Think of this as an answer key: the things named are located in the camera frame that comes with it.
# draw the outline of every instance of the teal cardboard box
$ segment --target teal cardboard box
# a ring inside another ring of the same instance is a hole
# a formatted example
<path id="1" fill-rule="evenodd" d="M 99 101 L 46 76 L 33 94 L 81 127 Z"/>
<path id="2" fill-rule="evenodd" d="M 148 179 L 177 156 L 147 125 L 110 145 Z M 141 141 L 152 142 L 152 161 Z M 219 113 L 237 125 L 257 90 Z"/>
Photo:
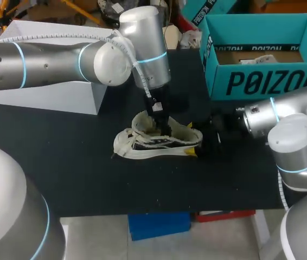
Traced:
<path id="1" fill-rule="evenodd" d="M 235 2 L 236 0 L 189 0 L 182 9 L 182 15 L 198 27 L 205 15 L 226 14 Z"/>
<path id="2" fill-rule="evenodd" d="M 267 99 L 307 86 L 307 14 L 208 15 L 201 29 L 212 100 Z M 278 63 L 239 63 L 265 54 Z"/>

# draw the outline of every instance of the white cable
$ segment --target white cable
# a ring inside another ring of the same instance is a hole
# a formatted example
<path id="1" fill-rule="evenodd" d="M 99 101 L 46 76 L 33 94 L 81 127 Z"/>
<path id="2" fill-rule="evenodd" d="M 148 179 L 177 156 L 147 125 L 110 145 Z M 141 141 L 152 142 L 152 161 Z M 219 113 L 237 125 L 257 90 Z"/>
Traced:
<path id="1" fill-rule="evenodd" d="M 147 95 L 148 98 L 151 98 L 151 94 L 148 88 L 148 84 L 146 82 L 146 78 L 144 76 L 144 73 L 137 61 L 137 59 L 135 58 L 134 53 L 132 52 L 132 50 L 130 49 L 130 47 L 128 46 L 128 44 L 126 43 L 125 37 L 123 37 L 123 35 L 119 32 L 119 30 L 114 29 L 114 33 L 119 36 L 122 40 L 123 40 L 123 45 L 126 47 L 127 49 L 127 54 L 129 55 L 131 62 L 133 63 L 133 66 L 137 69 L 137 72 L 140 76 L 140 79 L 142 80 L 142 84 L 145 90 L 145 93 Z"/>
<path id="2" fill-rule="evenodd" d="M 134 54 L 132 53 L 131 48 L 128 46 L 128 44 L 126 43 L 126 40 L 124 39 L 124 37 L 118 30 L 114 30 L 114 32 L 123 40 L 122 42 L 123 44 L 117 41 L 114 41 L 113 39 L 107 38 L 107 37 L 101 37 L 97 35 L 88 35 L 88 34 L 44 34 L 44 35 L 15 36 L 15 37 L 1 39 L 0 43 L 30 41 L 30 40 L 47 39 L 47 38 L 86 38 L 86 39 L 100 40 L 102 42 L 109 42 L 115 45 L 116 47 L 118 47 L 121 51 L 123 51 L 129 56 L 131 62 L 133 63 L 133 66 L 135 67 L 135 69 L 137 70 L 140 76 L 140 79 L 142 80 L 143 87 L 144 87 L 147 97 L 151 98 L 151 94 L 148 88 L 148 84 L 146 82 L 146 78 L 143 74 L 143 71 L 138 61 L 136 60 Z"/>
<path id="3" fill-rule="evenodd" d="M 278 183 L 279 183 L 279 193 L 280 197 L 282 199 L 283 206 L 285 208 L 285 211 L 289 211 L 289 206 L 287 205 L 286 199 L 285 199 L 285 194 L 284 194 L 284 189 L 283 189 L 283 179 L 280 175 L 280 172 L 278 171 Z"/>

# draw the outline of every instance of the white sneaker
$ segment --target white sneaker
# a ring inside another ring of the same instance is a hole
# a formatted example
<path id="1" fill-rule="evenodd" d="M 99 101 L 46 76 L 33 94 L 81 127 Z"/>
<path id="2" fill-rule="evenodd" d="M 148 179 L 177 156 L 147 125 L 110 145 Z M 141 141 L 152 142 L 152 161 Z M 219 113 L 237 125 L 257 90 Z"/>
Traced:
<path id="1" fill-rule="evenodd" d="M 128 159 L 147 159 L 160 155 L 189 155 L 187 150 L 199 145 L 203 135 L 196 129 L 169 118 L 171 136 L 161 136 L 155 121 L 146 111 L 137 114 L 132 128 L 120 132 L 114 140 L 114 153 Z"/>

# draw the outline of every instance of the black table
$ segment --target black table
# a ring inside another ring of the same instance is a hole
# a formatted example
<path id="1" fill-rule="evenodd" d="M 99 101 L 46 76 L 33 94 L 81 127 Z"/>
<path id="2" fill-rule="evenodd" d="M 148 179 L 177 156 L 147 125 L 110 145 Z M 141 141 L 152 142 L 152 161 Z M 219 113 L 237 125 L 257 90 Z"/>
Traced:
<path id="1" fill-rule="evenodd" d="M 181 123 L 211 103 L 197 51 L 169 52 L 171 92 L 189 96 Z M 237 142 L 226 158 L 111 158 L 116 134 L 144 110 L 130 81 L 108 88 L 97 116 L 0 105 L 0 148 L 22 166 L 60 217 L 281 208 L 277 170 L 263 140 Z"/>

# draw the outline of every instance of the floor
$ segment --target floor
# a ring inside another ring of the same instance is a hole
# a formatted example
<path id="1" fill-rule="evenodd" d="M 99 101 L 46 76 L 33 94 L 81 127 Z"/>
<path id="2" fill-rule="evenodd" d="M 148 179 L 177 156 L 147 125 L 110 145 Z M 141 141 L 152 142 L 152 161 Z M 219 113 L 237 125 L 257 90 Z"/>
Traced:
<path id="1" fill-rule="evenodd" d="M 258 260 L 250 218 L 194 223 L 189 232 L 132 242 L 127 216 L 62 218 L 66 260 Z"/>

